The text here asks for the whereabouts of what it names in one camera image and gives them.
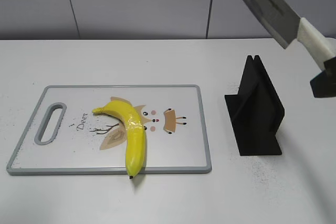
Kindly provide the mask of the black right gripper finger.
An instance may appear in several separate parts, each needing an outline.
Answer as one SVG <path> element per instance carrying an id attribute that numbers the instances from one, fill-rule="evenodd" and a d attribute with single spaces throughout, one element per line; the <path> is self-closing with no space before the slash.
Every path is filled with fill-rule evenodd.
<path id="1" fill-rule="evenodd" d="M 325 70 L 310 81 L 315 98 L 332 98 L 336 95 L 335 57 L 324 62 Z"/>

